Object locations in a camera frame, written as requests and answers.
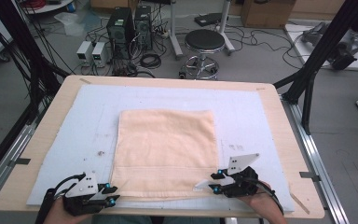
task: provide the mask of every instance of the metal rail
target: metal rail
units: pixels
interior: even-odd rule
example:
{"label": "metal rail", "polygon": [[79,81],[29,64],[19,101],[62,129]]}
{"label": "metal rail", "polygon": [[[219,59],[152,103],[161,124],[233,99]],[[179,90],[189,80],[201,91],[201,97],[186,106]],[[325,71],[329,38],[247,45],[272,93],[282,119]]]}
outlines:
{"label": "metal rail", "polygon": [[320,177],[320,181],[317,182],[324,194],[324,198],[327,202],[329,211],[336,224],[349,224],[344,208],[339,201],[339,198],[331,183],[330,177],[324,168],[324,163],[319,155],[318,149],[311,135],[307,135],[304,127],[301,124],[301,110],[298,105],[289,105],[291,112],[294,116],[298,132],[301,136],[302,143],[307,152],[308,159],[312,165],[313,172]]}
{"label": "metal rail", "polygon": [[13,145],[8,150],[5,157],[0,162],[0,188],[4,185],[11,170],[13,169],[13,163],[17,160],[20,154],[23,152],[32,135],[34,134],[36,124],[25,125],[21,130],[21,133],[16,138]]}

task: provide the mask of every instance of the gray floor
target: gray floor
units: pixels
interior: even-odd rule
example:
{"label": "gray floor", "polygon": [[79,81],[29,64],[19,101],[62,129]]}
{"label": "gray floor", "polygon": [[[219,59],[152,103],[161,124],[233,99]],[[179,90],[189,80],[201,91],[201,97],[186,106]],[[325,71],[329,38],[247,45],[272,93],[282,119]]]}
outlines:
{"label": "gray floor", "polygon": [[[185,0],[179,2],[181,4],[178,4],[177,8],[177,14],[179,15],[177,33],[179,34],[178,39],[185,57],[180,61],[176,61],[171,44],[166,40],[165,46],[167,46],[168,50],[161,58],[162,65],[160,68],[153,70],[156,77],[178,78],[178,71],[185,62],[186,57],[192,55],[184,47],[184,35],[181,35],[181,33],[186,33],[189,29],[199,28],[193,22],[194,14],[218,12],[222,6],[222,1],[220,0],[208,1],[209,5],[199,5],[198,7],[188,7],[190,4],[187,5]],[[54,21],[52,16],[57,13],[47,13],[46,15],[41,15],[39,19],[43,23],[52,22]],[[95,23],[95,17],[87,10],[78,10],[77,13],[83,18],[87,18],[85,21],[89,27],[97,25],[99,22],[97,20],[97,23]],[[169,10],[166,10],[165,13],[165,15],[169,15]],[[238,17],[231,17],[228,23],[241,25]],[[60,23],[43,26],[50,30],[48,41],[52,47],[57,50],[69,67],[75,69],[79,65],[76,51],[84,40],[84,36],[66,36]],[[241,29],[245,32],[245,36],[249,36],[254,30]],[[286,37],[282,30],[270,29],[265,31]],[[227,28],[227,35],[230,38],[240,39],[237,34],[231,32],[238,32],[237,29]],[[288,46],[285,40],[274,35],[255,33],[255,38],[259,43],[265,41],[275,49],[281,46]],[[249,38],[243,39],[243,41],[250,43]],[[232,41],[232,43],[236,49],[241,47],[241,44],[236,41]],[[227,56],[225,52],[217,53],[213,57],[220,64],[219,81],[274,83],[281,80],[297,71],[296,68],[282,60],[285,51],[286,49],[272,51],[267,45],[243,45],[243,49],[232,53],[231,56]],[[293,66],[301,66],[301,62],[297,58],[290,58],[286,55],[285,59]],[[57,63],[61,68],[68,70],[59,59],[57,59]],[[75,73],[87,74],[88,71],[87,69],[77,68]],[[280,88],[278,92],[283,93],[287,88]],[[355,104],[357,100],[358,72],[338,72],[327,69],[319,71],[315,79],[310,130],[350,223],[358,223],[358,108]],[[0,63],[0,142],[28,102],[27,90],[14,64]],[[0,212],[0,223],[7,223],[8,220],[10,220],[9,223],[31,223],[34,222],[34,218],[35,213]],[[333,223],[328,212],[321,220],[289,219],[289,222],[299,224]],[[239,219],[239,223],[257,222],[255,219]]]}

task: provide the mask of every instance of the metal stool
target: metal stool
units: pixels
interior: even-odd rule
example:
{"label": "metal stool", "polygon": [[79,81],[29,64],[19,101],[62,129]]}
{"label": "metal stool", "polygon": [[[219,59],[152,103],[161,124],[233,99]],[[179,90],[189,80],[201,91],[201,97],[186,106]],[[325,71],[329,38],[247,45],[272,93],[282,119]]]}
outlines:
{"label": "metal stool", "polygon": [[193,56],[182,66],[179,78],[190,75],[195,79],[217,79],[219,64],[207,57],[221,51],[225,46],[225,38],[211,30],[195,30],[186,35],[186,47],[198,52],[199,56]]}

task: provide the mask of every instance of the human hand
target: human hand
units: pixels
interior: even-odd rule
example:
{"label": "human hand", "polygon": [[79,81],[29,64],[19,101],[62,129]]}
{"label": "human hand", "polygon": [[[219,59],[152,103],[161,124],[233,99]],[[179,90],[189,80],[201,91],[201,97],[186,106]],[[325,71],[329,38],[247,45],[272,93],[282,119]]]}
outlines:
{"label": "human hand", "polygon": [[[268,183],[261,182],[270,188]],[[278,205],[263,189],[258,189],[255,195],[238,197],[238,199],[248,204],[258,215],[265,218],[270,224],[287,223]]]}
{"label": "human hand", "polygon": [[44,224],[76,224],[88,217],[91,217],[91,214],[74,217],[67,213],[63,208],[62,198],[58,198],[51,206]]}

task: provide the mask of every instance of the towel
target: towel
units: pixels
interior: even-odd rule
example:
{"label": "towel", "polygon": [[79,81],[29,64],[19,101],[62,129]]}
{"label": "towel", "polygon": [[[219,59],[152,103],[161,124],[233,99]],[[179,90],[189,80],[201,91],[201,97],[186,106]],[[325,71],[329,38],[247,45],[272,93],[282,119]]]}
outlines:
{"label": "towel", "polygon": [[135,201],[211,196],[193,190],[218,166],[211,111],[122,111],[111,182]]}

